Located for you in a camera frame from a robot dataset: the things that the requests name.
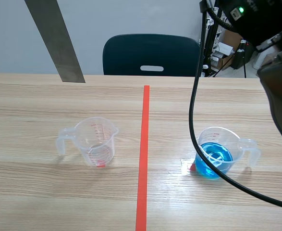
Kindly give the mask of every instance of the empty measuring cup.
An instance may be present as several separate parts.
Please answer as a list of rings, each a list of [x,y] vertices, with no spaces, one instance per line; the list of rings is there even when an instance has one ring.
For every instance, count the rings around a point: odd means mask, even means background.
[[[260,158],[261,151],[251,139],[241,139],[234,132],[220,127],[203,130],[198,137],[198,145],[207,159],[226,174],[245,152],[250,152],[248,166],[252,167]],[[205,177],[219,176],[196,154],[196,170]]]
[[[56,147],[65,154],[65,140],[72,140],[89,165],[102,166],[114,157],[114,136],[118,129],[108,120],[93,117],[78,123],[74,128],[59,132]]]

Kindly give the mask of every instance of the metal bar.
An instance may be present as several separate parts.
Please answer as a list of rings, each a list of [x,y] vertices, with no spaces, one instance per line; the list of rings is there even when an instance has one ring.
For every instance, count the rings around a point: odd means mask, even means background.
[[[57,0],[25,0],[63,82],[85,83]]]
[[[219,7],[219,0],[216,0],[215,7]],[[222,9],[221,7],[219,8],[218,11],[218,17],[221,17],[222,15]],[[207,64],[209,68],[205,70],[205,76],[209,76],[211,73],[211,60],[210,60],[210,55],[212,53],[212,48],[214,44],[214,39],[216,37],[217,31],[218,31],[218,24],[214,22],[214,25],[210,27],[208,34],[207,34],[207,39],[205,43],[205,49],[204,49],[204,64]]]

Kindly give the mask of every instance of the measuring cup handle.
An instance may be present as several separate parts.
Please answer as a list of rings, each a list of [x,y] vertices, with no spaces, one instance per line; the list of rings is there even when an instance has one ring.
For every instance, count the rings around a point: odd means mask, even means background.
[[[250,151],[250,155],[248,157],[248,162],[247,162],[248,166],[254,167],[261,156],[261,150],[259,150],[258,148],[252,148],[248,151]]]
[[[261,150],[257,148],[256,141],[252,139],[239,139],[238,147],[244,153],[250,152],[250,155],[248,157],[248,166],[255,166],[261,156]]]
[[[56,148],[59,155],[65,155],[65,140],[72,140],[74,138],[74,128],[64,128],[59,132],[56,139]]]

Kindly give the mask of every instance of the chair handle hole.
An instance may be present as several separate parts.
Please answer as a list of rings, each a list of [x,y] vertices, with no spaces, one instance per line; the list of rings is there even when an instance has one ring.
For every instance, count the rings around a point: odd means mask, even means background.
[[[163,66],[141,66],[142,71],[163,71]]]

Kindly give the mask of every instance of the white wall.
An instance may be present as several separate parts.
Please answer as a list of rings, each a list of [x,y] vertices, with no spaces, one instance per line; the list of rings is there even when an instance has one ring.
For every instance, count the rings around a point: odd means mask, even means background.
[[[103,74],[106,41],[157,33],[198,40],[199,0],[58,0],[84,74]],[[0,72],[57,73],[23,0],[0,0]]]

